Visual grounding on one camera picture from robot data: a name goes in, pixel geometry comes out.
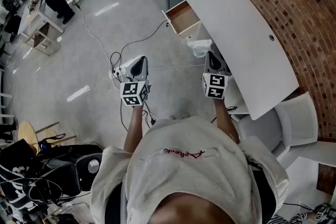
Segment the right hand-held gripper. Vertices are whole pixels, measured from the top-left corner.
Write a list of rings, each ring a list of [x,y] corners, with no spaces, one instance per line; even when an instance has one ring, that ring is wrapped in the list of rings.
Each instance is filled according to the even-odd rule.
[[[202,76],[202,87],[207,98],[224,99],[228,86],[227,64],[221,54],[208,51]]]

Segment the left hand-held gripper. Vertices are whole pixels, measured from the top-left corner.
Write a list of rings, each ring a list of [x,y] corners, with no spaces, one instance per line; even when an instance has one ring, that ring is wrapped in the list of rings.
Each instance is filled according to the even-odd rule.
[[[121,67],[120,97],[125,106],[143,106],[150,92],[148,59],[140,56]]]

